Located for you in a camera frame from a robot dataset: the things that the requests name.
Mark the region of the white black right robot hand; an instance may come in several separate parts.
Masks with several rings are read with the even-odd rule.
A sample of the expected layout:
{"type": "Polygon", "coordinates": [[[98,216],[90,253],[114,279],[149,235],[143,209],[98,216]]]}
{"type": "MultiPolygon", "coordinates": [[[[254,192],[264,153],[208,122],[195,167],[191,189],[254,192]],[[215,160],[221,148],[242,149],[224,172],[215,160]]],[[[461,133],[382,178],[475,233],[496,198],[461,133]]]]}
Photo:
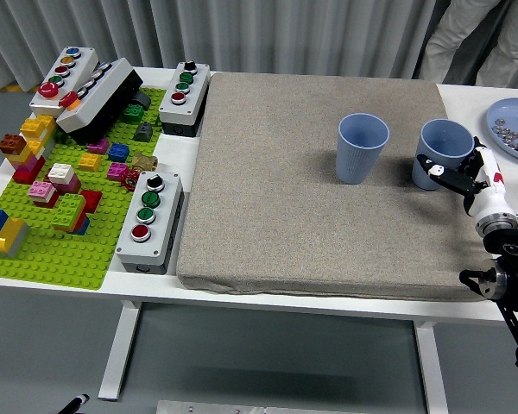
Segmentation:
{"type": "Polygon", "coordinates": [[[464,198],[468,216],[474,218],[476,229],[486,234],[490,227],[513,229],[518,219],[506,201],[506,187],[501,169],[493,152],[475,136],[474,147],[464,157],[457,170],[445,167],[425,154],[417,161],[434,183],[464,198]]]}

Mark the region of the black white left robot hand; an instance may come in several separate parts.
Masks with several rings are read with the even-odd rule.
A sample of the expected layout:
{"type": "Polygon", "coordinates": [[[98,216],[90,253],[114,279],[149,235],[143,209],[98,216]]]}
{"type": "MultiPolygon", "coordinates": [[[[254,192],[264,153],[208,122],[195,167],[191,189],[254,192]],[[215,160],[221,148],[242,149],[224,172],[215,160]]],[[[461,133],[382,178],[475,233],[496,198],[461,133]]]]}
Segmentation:
{"type": "Polygon", "coordinates": [[[82,393],[69,401],[61,410],[58,411],[58,414],[76,414],[79,409],[89,401],[89,399],[90,396],[88,394],[82,393]]]}

